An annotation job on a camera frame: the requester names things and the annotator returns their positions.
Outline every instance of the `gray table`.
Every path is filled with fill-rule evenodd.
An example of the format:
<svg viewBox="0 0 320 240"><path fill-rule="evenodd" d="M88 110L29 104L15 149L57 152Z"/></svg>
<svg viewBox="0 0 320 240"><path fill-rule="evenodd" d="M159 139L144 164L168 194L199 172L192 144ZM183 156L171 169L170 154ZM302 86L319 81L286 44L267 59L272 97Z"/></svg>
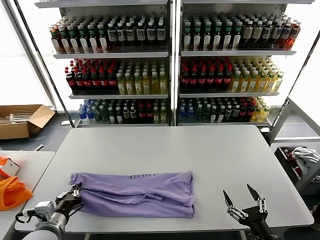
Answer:
<svg viewBox="0 0 320 240"><path fill-rule="evenodd" d="M313 223L297 190L253 125L72 129L26 208L52 201L69 190L73 172L133 175L186 171L194 174L194 218L112 218L78 212L70 218L66 232L244 230L246 227L227 214L222 190L239 208L252 207L255 202L247 183L267 199L270 227ZM15 228L32 231L34 224L16 223Z"/></svg>
<svg viewBox="0 0 320 240"><path fill-rule="evenodd" d="M0 151L3 156L15 155L12 159L21 168L17 173L19 181L23 182L25 186L33 192L40 178L47 169L49 163L54 157L53 151ZM8 211L0 212L0 239L6 239L11 234L13 225L15 223L15 216L24 207L24 204L15 207Z"/></svg>

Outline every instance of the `purple cloth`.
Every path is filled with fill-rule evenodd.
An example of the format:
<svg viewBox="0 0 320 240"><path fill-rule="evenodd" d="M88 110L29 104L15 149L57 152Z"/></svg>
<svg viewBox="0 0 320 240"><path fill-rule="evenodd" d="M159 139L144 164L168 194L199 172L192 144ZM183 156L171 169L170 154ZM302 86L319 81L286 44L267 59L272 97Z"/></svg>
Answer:
<svg viewBox="0 0 320 240"><path fill-rule="evenodd" d="M104 217L192 218L192 172L103 175L72 173L70 185L82 183L84 213Z"/></svg>

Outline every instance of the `cardboard box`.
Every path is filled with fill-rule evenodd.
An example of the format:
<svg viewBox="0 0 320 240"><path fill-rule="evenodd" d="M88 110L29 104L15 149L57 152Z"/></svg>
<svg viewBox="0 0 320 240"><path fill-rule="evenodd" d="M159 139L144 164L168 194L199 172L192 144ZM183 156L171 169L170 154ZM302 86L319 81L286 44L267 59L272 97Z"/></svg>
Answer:
<svg viewBox="0 0 320 240"><path fill-rule="evenodd" d="M29 135L37 134L55 114L44 105L11 105L0 106L0 117L5 118L12 113L23 111L33 114L27 122L0 124L0 140L28 138Z"/></svg>

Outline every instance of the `white shelf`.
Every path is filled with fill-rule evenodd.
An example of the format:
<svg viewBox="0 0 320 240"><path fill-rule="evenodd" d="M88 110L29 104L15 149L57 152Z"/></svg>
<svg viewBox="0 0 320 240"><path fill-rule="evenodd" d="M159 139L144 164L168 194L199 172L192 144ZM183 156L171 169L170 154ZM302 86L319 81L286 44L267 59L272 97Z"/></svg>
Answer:
<svg viewBox="0 0 320 240"><path fill-rule="evenodd" d="M73 95L70 99L167 99L168 94L153 95Z"/></svg>
<svg viewBox="0 0 320 240"><path fill-rule="evenodd" d="M182 51L182 57L212 57L212 56L271 56L293 55L297 51L283 50L242 50L242 51Z"/></svg>
<svg viewBox="0 0 320 240"><path fill-rule="evenodd" d="M99 7L99 6L131 6L131 5L166 5L167 0L48 0L36 2L39 9Z"/></svg>
<svg viewBox="0 0 320 240"><path fill-rule="evenodd" d="M183 0L184 4L312 4L315 0Z"/></svg>
<svg viewBox="0 0 320 240"><path fill-rule="evenodd" d="M79 54L56 54L56 59L128 59L128 58L165 58L167 51L151 52L107 52L107 53L79 53Z"/></svg>
<svg viewBox="0 0 320 240"><path fill-rule="evenodd" d="M180 98L224 98L224 97L261 97L277 96L278 92L216 92L216 93L179 93Z"/></svg>

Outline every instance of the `orange fabric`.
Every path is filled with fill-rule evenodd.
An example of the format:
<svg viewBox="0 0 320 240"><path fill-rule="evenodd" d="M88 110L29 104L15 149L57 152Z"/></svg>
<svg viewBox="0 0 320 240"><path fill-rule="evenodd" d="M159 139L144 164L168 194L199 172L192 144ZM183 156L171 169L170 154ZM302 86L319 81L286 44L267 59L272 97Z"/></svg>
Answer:
<svg viewBox="0 0 320 240"><path fill-rule="evenodd" d="M13 209L31 198L32 192L18 177L9 177L0 181L0 211Z"/></svg>

